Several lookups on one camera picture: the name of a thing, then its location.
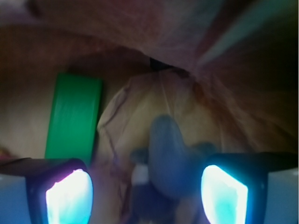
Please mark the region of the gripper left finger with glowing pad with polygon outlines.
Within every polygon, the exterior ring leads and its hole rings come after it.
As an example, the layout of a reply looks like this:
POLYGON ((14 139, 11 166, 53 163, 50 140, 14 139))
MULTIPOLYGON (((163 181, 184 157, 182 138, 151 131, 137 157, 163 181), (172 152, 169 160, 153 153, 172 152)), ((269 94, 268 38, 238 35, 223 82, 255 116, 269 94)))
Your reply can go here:
POLYGON ((87 224, 93 182, 79 159, 1 159, 2 224, 87 224))

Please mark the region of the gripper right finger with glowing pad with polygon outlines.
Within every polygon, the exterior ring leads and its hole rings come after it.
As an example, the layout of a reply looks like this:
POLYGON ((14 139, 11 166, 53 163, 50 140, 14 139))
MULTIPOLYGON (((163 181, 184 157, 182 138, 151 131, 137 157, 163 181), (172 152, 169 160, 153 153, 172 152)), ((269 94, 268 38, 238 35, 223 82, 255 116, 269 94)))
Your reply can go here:
POLYGON ((297 224, 298 154, 215 154, 202 174, 201 199, 211 224, 297 224))

